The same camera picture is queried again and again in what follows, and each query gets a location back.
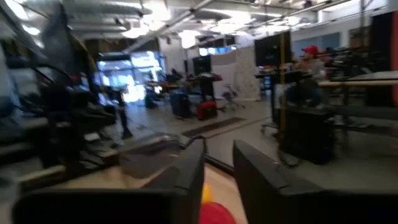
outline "man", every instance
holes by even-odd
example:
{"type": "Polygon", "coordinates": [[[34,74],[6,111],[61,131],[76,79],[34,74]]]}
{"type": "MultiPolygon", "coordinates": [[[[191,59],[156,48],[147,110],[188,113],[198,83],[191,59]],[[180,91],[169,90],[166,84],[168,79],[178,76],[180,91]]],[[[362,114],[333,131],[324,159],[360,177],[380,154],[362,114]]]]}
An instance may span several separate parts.
{"type": "Polygon", "coordinates": [[[297,104],[299,101],[308,107],[316,107],[322,102],[323,91],[317,82],[325,79],[325,65],[317,59],[318,47],[311,45],[303,49],[302,60],[294,65],[295,70],[302,70],[312,74],[312,78],[304,80],[300,85],[300,93],[297,86],[292,86],[286,90],[286,100],[289,103],[297,104]]]}

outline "red cap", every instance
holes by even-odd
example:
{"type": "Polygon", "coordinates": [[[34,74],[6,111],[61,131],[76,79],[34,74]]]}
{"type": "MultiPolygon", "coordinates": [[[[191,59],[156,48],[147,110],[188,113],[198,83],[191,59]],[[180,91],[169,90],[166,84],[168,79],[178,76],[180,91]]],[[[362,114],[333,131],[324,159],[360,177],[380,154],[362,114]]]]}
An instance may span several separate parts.
{"type": "Polygon", "coordinates": [[[318,47],[315,45],[311,45],[309,47],[306,47],[304,49],[302,49],[304,52],[306,53],[311,53],[313,55],[317,55],[318,54],[318,47]]]}

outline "bag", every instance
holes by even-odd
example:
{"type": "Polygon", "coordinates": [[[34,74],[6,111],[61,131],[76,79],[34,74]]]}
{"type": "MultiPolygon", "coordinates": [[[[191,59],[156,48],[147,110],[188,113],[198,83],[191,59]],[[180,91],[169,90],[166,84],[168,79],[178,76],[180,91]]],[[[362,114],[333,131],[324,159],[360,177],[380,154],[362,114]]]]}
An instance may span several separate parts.
{"type": "Polygon", "coordinates": [[[203,102],[197,110],[197,118],[201,121],[217,117],[217,105],[214,101],[203,102]]]}

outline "rolling case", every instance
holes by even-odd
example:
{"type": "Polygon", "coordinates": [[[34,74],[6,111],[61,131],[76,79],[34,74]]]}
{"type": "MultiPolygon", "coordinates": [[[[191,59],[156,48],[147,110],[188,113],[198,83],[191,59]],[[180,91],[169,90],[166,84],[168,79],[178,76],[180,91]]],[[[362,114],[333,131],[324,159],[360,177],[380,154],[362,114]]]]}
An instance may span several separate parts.
{"type": "Polygon", "coordinates": [[[170,95],[170,104],[172,105],[172,111],[175,116],[181,118],[192,117],[191,102],[189,101],[188,95],[185,93],[174,93],[170,95]]]}

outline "white backdrop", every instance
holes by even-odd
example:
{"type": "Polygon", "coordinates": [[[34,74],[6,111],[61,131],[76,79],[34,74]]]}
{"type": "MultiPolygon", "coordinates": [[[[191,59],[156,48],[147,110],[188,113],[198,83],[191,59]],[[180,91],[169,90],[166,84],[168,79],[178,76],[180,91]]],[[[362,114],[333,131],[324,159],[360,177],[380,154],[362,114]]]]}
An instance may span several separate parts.
{"type": "Polygon", "coordinates": [[[223,77],[223,81],[214,83],[216,98],[222,98],[222,93],[227,91],[224,85],[230,84],[238,94],[237,100],[260,100],[259,80],[254,76],[257,73],[254,47],[212,55],[211,67],[214,73],[223,77]]]}

